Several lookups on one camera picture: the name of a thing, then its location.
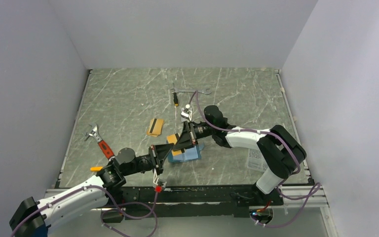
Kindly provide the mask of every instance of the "gray marble table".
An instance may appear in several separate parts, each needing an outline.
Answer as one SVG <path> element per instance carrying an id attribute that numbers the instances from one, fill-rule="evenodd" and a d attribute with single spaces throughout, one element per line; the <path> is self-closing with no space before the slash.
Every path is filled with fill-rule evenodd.
<path id="1" fill-rule="evenodd" d="M 147 154 L 151 144 L 164 144 L 166 136 L 181 132 L 179 110 L 173 104 L 170 89 L 211 88 L 210 95 L 200 94 L 202 108 L 217 105 L 230 124 L 244 128 L 265 129 L 283 125 L 291 134 L 293 127 L 274 69 L 257 68 L 132 68 L 92 70 L 79 111 L 76 128 L 60 187 L 73 187 L 92 175 L 92 166 L 103 166 L 107 159 L 93 138 L 84 141 L 83 132 L 96 122 L 99 133 L 116 154 L 125 147 L 136 155 Z M 180 106 L 190 93 L 179 93 Z M 152 118 L 164 119 L 162 134 L 146 135 Z M 198 112 L 193 115 L 198 122 Z M 202 139 L 202 159 L 184 163 L 165 162 L 163 178 L 169 185 L 253 184 L 262 172 L 248 169 L 248 150 L 226 149 L 211 137 Z M 126 186 L 151 186 L 152 173 L 126 177 Z M 304 171 L 287 183 L 307 183 Z"/>

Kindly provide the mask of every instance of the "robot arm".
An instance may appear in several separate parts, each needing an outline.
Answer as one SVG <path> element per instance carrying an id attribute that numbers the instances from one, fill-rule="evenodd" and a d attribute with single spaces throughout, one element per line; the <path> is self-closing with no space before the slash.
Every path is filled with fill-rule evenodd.
<path id="1" fill-rule="evenodd" d="M 298 163 L 306 157 L 305 150 L 283 126 L 276 125 L 271 129 L 243 131 L 241 127 L 228 124 L 227 118 L 223 117 L 223 113 L 217 106 L 207 106 L 204 114 L 207 121 L 225 131 L 215 129 L 206 122 L 186 121 L 173 150 L 191 148 L 197 144 L 197 139 L 212 136 L 214 141 L 222 147 L 244 147 L 261 151 L 268 164 L 268 169 L 255 184 L 261 195 L 268 195 L 297 168 L 289 151 L 285 147 L 280 148 L 282 143 L 276 139 L 276 136 L 285 142 Z"/>
<path id="2" fill-rule="evenodd" d="M 139 157 L 135 156 L 131 148 L 124 148 L 101 171 L 83 183 L 55 196 L 38 201 L 29 197 L 22 201 L 9 225 L 12 230 L 19 226 L 17 237 L 45 237 L 71 219 L 106 205 L 109 199 L 101 189 L 106 189 L 115 199 L 122 199 L 120 187 L 126 183 L 124 177 L 138 172 L 153 170 L 154 183 L 164 188 L 166 182 L 159 180 L 157 175 L 163 172 L 163 162 L 172 146 L 172 144 L 152 145 L 147 155 Z M 87 188 L 90 185 L 101 189 Z M 37 213 L 25 221 L 26 217 L 34 212 Z"/>

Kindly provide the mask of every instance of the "white enclosure wall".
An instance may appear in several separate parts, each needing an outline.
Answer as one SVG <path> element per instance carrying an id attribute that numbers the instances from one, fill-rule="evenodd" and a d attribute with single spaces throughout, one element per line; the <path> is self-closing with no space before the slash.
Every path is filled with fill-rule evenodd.
<path id="1" fill-rule="evenodd" d="M 54 184 L 86 76 L 47 0 L 0 0 L 0 237 Z"/>
<path id="2" fill-rule="evenodd" d="M 319 0 L 282 76 L 340 236 L 379 236 L 379 0 Z"/>
<path id="3" fill-rule="evenodd" d="M 85 66 L 281 68 L 317 0 L 49 0 Z"/>

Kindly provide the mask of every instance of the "white sticker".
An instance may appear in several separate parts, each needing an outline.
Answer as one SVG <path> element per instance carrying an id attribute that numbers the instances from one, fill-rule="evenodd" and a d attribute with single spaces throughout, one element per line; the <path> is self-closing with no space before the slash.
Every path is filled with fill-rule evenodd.
<path id="1" fill-rule="evenodd" d="M 246 161 L 246 167 L 248 169 L 254 169 L 262 172 L 265 172 L 265 170 L 268 169 L 268 165 L 261 151 L 252 149 L 248 150 L 248 159 Z"/>

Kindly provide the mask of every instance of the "wrench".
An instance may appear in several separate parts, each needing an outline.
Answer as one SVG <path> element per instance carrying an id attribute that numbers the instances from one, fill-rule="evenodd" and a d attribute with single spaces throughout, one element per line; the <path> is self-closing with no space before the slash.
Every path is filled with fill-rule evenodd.
<path id="1" fill-rule="evenodd" d="M 115 155 L 111 148 L 108 146 L 108 144 L 102 140 L 100 135 L 98 134 L 98 125 L 96 123 L 91 123 L 89 126 L 92 127 L 90 132 L 84 132 L 85 135 L 85 141 L 88 140 L 89 137 L 95 138 L 97 140 L 98 146 L 101 148 L 102 152 L 104 153 L 105 157 L 110 160 L 111 158 L 114 158 Z"/>
<path id="2" fill-rule="evenodd" d="M 195 91 L 196 91 L 196 89 L 178 89 L 175 85 L 174 85 L 174 88 L 171 89 L 172 93 L 179 93 L 179 92 L 191 92 L 191 93 L 194 93 Z M 209 95 L 209 94 L 211 94 L 211 90 L 210 90 L 210 88 L 203 89 L 203 90 L 198 90 L 198 93 Z"/>

